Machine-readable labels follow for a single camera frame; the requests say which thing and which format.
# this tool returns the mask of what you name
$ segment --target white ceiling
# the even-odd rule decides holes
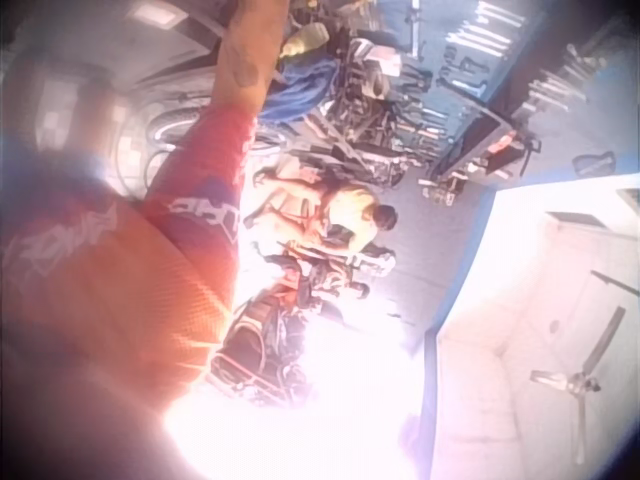
[[[432,479],[586,479],[640,419],[637,211],[617,190],[640,175],[500,192],[476,260],[438,336]],[[560,223],[588,213],[608,229]],[[529,381],[531,370],[581,369],[617,306],[626,315],[587,396],[587,460],[572,462],[576,401]]]

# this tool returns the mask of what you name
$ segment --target fan blade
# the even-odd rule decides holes
[[[575,462],[582,465],[587,451],[587,408],[584,395],[578,397],[578,429],[576,438]]]
[[[543,372],[532,370],[529,377],[532,382],[541,383],[561,392],[566,392],[569,387],[569,378],[564,373]]]
[[[609,321],[609,325],[605,328],[600,340],[598,340],[598,343],[596,343],[596,346],[593,348],[591,355],[589,355],[589,358],[584,362],[584,365],[582,366],[582,373],[587,376],[593,373],[598,363],[600,363],[604,352],[609,348],[609,344],[611,343],[611,340],[613,340],[613,336],[616,334],[618,327],[622,323],[622,318],[625,313],[627,313],[627,311],[624,308],[616,308],[616,311],[613,313],[613,317],[611,317],[611,320]]]

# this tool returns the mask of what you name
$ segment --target ceiling fan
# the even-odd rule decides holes
[[[596,346],[582,365],[582,370],[580,372],[572,375],[543,372],[540,370],[533,370],[531,372],[530,380],[532,382],[541,383],[556,390],[560,390],[561,392],[566,392],[578,401],[577,442],[574,450],[574,461],[578,465],[582,465],[584,463],[587,446],[585,399],[587,393],[599,392],[601,390],[598,380],[591,374],[597,367],[598,363],[600,363],[604,353],[607,351],[607,348],[609,347],[611,340],[613,340],[620,323],[622,323],[622,318],[625,313],[626,310],[624,308],[616,308],[607,328],[605,328],[602,336],[596,343]]]

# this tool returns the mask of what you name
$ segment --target red sleeve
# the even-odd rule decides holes
[[[230,308],[237,267],[239,201],[256,118],[211,107],[156,175],[142,213]]]

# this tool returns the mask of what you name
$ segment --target hand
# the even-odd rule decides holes
[[[302,240],[305,243],[312,243],[312,244],[320,244],[320,243],[322,243],[322,237],[320,236],[320,234],[318,233],[318,231],[316,229],[307,229],[304,232]]]

